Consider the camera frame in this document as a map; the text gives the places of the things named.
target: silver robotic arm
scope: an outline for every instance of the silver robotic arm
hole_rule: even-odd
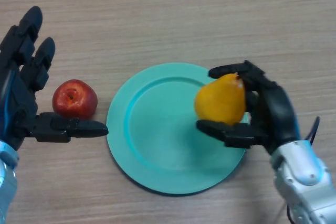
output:
[[[16,194],[15,168],[18,160],[16,151],[0,141],[0,224],[5,223],[9,205]]]
[[[336,190],[325,163],[309,141],[294,141],[271,156],[275,186],[287,202],[296,224],[336,223]]]
[[[199,120],[197,128],[227,147],[265,148],[275,172],[275,188],[288,204],[291,223],[336,224],[336,191],[330,171],[311,143],[300,136],[295,111],[284,89],[249,61],[211,69],[209,76],[219,78],[228,73],[238,73],[243,80],[250,123],[229,126]],[[319,118],[316,122],[309,134],[312,139]]]

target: robotic fingertip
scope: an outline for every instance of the robotic fingertip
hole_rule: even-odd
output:
[[[37,33],[39,32],[42,26],[42,21],[43,21],[42,11],[38,6],[33,6],[31,9],[29,9],[29,11],[26,12],[26,14],[23,16],[21,20],[21,22],[32,23]]]

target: black cable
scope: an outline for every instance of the black cable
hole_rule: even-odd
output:
[[[305,140],[309,140],[310,139],[309,142],[310,142],[311,145],[313,145],[313,142],[314,142],[314,139],[315,139],[315,136],[316,136],[319,124],[320,124],[320,117],[317,116],[316,119],[315,119],[315,121],[314,121],[313,126],[311,127],[311,130],[310,130],[309,134],[305,138]],[[293,221],[293,219],[292,219],[292,217],[290,215],[290,209],[289,209],[288,205],[287,205],[287,218],[288,218],[290,224],[295,224],[295,222]]]

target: metal forearm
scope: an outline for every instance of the metal forearm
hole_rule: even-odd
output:
[[[0,224],[5,223],[9,205],[16,194],[15,168],[17,163],[16,151],[0,141]]]
[[[279,147],[271,156],[275,186],[296,224],[336,223],[336,190],[327,166],[309,141]]]

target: black glove-like hand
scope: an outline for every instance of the black glove-like hand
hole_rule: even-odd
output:
[[[47,83],[55,54],[55,42],[47,38],[32,57],[42,19],[40,8],[32,7],[0,44],[0,141],[14,150],[25,137],[36,137],[40,142],[69,142],[72,136],[108,134],[100,122],[65,119],[55,113],[36,115],[35,93]]]
[[[227,147],[250,148],[262,145],[271,154],[282,144],[300,139],[295,111],[284,89],[268,80],[265,73],[249,61],[213,68],[208,75],[219,78],[237,73],[244,83],[250,123],[234,126],[199,120],[197,128],[223,141]]]

